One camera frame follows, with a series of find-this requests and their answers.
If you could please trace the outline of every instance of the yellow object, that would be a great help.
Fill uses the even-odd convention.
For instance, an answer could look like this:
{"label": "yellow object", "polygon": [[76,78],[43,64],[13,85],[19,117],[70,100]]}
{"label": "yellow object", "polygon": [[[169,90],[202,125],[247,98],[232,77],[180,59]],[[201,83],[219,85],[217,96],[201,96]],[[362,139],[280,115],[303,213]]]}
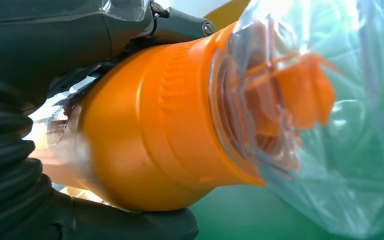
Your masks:
{"label": "yellow object", "polygon": [[236,22],[250,0],[232,0],[204,16],[218,31]]}

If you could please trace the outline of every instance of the green background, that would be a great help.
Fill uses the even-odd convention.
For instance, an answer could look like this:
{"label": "green background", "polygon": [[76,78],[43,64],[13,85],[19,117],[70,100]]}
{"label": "green background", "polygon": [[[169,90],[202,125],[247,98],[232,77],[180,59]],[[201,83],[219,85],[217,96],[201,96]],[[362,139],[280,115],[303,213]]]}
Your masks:
{"label": "green background", "polygon": [[[219,187],[190,207],[196,240],[347,240],[323,230],[268,188]],[[384,233],[372,238],[384,240]]]}

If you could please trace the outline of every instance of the orange plastic tab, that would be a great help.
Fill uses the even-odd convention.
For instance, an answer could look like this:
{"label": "orange plastic tab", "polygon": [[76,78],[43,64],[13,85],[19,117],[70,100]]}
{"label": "orange plastic tab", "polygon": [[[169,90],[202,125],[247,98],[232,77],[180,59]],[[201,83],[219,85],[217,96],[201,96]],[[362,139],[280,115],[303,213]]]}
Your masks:
{"label": "orange plastic tab", "polygon": [[297,62],[274,71],[261,64],[248,70],[244,76],[254,76],[246,86],[245,98],[259,135],[281,134],[280,107],[291,115],[297,130],[311,128],[316,123],[325,125],[329,120],[335,92],[321,67],[335,70],[334,67],[314,53],[276,59],[272,66],[290,59]]}

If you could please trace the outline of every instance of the ribbed hose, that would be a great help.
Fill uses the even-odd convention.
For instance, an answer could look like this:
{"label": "ribbed hose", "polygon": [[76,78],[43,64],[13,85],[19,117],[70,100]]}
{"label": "ribbed hose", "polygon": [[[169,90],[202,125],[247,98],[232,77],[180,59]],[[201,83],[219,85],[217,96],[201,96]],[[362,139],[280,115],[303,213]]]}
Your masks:
{"label": "ribbed hose", "polygon": [[0,233],[24,223],[52,193],[42,163],[27,158],[35,149],[22,134],[32,120],[7,104],[0,104]]}

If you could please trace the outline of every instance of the orange plastic attachment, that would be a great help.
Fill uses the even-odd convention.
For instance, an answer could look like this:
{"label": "orange plastic attachment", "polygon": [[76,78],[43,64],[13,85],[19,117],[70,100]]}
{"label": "orange plastic attachment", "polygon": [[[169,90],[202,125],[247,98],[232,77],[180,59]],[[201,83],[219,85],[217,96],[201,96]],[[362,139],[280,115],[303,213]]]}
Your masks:
{"label": "orange plastic attachment", "polygon": [[267,65],[258,65],[245,77],[256,75],[246,86],[247,108],[252,114],[256,130],[262,136],[279,136],[279,108],[293,116],[297,130],[311,128],[316,123],[327,124],[335,102],[335,92],[321,66],[335,68],[314,53],[293,54],[275,59],[271,65],[284,61],[297,62],[270,71]]}
{"label": "orange plastic attachment", "polygon": [[218,186],[264,185],[227,156],[210,114],[213,55],[232,29],[138,52],[93,87],[78,124],[95,177],[89,189],[129,210],[165,211]]}

